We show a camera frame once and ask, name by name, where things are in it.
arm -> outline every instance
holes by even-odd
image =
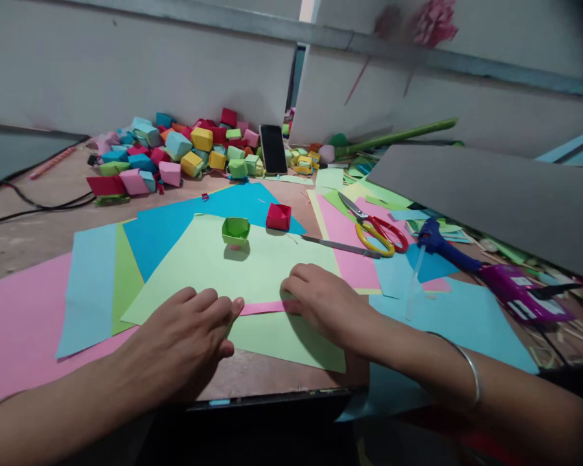
[[[168,399],[209,363],[244,301],[186,288],[114,354],[0,404],[0,465],[54,463]]]
[[[297,265],[282,288],[302,314],[338,346],[403,373],[455,410],[475,399],[471,367],[449,343],[375,311],[342,279]],[[583,463],[583,400],[550,382],[466,350],[482,386],[468,417],[521,451],[552,464]]]

scissors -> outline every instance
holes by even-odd
[[[339,197],[347,206],[347,208],[352,211],[354,217],[356,217],[356,234],[358,235],[358,239],[361,240],[361,243],[363,243],[367,249],[379,252],[383,257],[386,258],[393,257],[396,252],[403,254],[408,250],[408,240],[401,231],[395,228],[394,225],[387,223],[378,217],[368,216],[343,194],[339,193]],[[376,238],[385,248],[387,248],[387,250],[384,251],[378,249],[369,241],[367,241],[367,238],[363,234],[363,230]],[[388,230],[397,236],[402,246],[398,246],[397,244],[393,243],[393,241],[387,237],[384,230]]]

yellow scissor handle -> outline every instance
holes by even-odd
[[[367,241],[367,238],[363,234],[363,230],[365,230],[371,236],[376,238],[380,243],[382,243],[382,245],[385,248],[387,248],[387,250],[384,251],[382,249],[378,249],[373,244],[371,244],[369,241]],[[395,254],[395,247],[393,246],[393,243],[391,243],[387,238],[385,238],[380,233],[378,233],[374,229],[374,227],[372,227],[369,223],[363,222],[362,225],[360,223],[357,223],[356,224],[356,234],[358,235],[358,239],[361,240],[361,243],[363,243],[363,245],[367,249],[379,252],[380,254],[382,254],[383,257],[393,257],[393,254]]]

hand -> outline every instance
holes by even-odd
[[[168,399],[194,384],[211,363],[233,356],[226,339],[244,300],[235,301],[206,289],[188,287],[157,308],[114,354],[111,367],[122,385],[143,409]]]
[[[341,278],[314,264],[298,264],[281,283],[297,301],[287,312],[302,315],[318,332],[340,348],[368,357],[383,317]]]

scissor blade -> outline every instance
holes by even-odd
[[[348,199],[347,197],[345,197],[343,194],[339,193],[339,198],[343,201],[343,203],[346,205],[346,207],[352,211],[352,213],[356,217],[362,218],[362,217],[365,216],[365,214],[363,213],[363,211],[360,210],[356,206],[356,204],[354,204],[350,199]]]

